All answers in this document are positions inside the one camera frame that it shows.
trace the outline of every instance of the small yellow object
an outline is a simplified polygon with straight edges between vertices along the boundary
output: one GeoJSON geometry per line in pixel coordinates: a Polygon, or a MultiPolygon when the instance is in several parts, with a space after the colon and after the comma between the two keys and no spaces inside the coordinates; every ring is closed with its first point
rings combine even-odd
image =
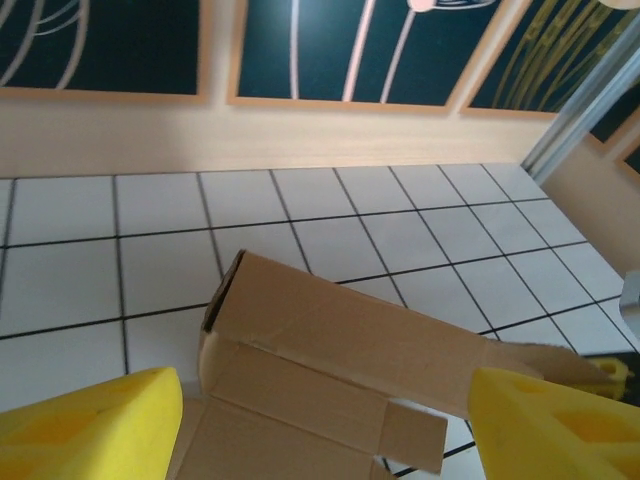
{"type": "Polygon", "coordinates": [[[182,418],[173,368],[0,414],[2,480],[164,480],[182,418]]]}
{"type": "Polygon", "coordinates": [[[640,479],[640,408],[482,368],[469,414],[489,480],[640,479]]]}
{"type": "Polygon", "coordinates": [[[620,400],[624,396],[627,385],[627,378],[633,377],[633,372],[629,371],[629,367],[615,357],[598,357],[590,358],[589,361],[601,370],[609,374],[613,383],[602,385],[572,385],[583,392],[594,393],[601,397],[620,400]]]}

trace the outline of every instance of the open cardboard box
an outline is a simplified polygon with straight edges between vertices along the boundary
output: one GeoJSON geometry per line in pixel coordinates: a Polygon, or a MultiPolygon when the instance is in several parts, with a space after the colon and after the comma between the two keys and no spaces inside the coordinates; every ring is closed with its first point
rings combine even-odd
{"type": "Polygon", "coordinates": [[[438,472],[473,371],[606,383],[570,350],[501,343],[241,251],[207,309],[201,400],[185,402],[171,480],[386,479],[382,455],[438,472]]]}

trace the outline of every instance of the wall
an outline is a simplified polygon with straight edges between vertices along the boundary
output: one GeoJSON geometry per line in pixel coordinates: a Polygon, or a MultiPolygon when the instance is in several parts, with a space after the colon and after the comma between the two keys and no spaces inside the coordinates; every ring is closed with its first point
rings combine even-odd
{"type": "MultiPolygon", "coordinates": [[[[229,107],[225,96],[232,23],[233,2],[218,0],[209,105],[3,101],[0,176],[516,162],[548,125],[457,115],[444,119],[229,107]]],[[[482,66],[478,64],[472,80],[482,66]]]]}
{"type": "Polygon", "coordinates": [[[640,269],[640,183],[614,159],[637,135],[640,125],[605,156],[581,145],[543,185],[621,275],[640,269]]]}

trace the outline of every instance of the white tile floor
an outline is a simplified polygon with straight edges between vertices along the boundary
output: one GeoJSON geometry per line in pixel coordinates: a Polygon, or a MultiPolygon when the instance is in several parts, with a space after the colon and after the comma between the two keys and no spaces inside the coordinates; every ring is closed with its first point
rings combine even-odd
{"type": "MultiPolygon", "coordinates": [[[[157,365],[193,388],[240,248],[492,338],[640,347],[620,277],[512,165],[0,180],[0,243],[0,411],[157,365]]],[[[483,478],[448,433],[443,477],[483,478]]]]}

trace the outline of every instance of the cardboard box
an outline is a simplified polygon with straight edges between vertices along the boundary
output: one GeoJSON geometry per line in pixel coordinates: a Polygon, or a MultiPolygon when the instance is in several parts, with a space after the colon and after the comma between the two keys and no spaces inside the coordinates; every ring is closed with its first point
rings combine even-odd
{"type": "Polygon", "coordinates": [[[240,252],[206,313],[205,397],[185,416],[170,473],[392,478],[375,455],[438,472],[446,420],[390,399],[467,418],[478,367],[565,384],[608,381],[564,348],[485,339],[240,252]]]}

